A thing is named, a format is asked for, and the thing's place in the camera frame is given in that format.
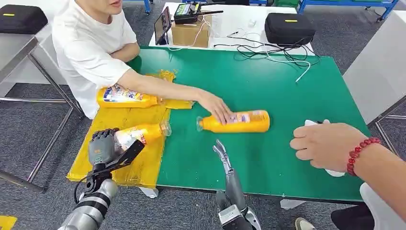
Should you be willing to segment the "person's left hand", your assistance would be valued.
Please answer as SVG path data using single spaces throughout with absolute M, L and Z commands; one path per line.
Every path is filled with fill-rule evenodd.
M 323 123 L 294 130 L 290 147 L 315 168 L 344 173 L 350 152 L 368 137 L 344 123 Z

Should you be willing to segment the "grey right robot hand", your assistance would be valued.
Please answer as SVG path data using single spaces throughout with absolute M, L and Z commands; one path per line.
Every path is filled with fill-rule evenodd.
M 226 176 L 225 194 L 228 196 L 231 204 L 245 213 L 248 206 L 244 198 L 242 186 L 237 171 L 232 167 L 225 146 L 217 139 L 213 145 L 213 150 L 218 154 Z

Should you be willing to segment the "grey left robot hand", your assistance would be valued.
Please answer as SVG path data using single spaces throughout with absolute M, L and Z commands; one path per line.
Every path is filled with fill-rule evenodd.
M 110 163 L 118 157 L 115 133 L 119 128 L 108 128 L 93 133 L 88 147 L 88 158 L 91 165 Z

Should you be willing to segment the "person's right hand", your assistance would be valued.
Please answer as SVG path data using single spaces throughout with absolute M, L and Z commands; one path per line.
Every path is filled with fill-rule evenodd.
M 230 122 L 234 116 L 234 113 L 221 98 L 208 91 L 198 89 L 196 98 L 197 102 L 210 112 L 222 125 Z

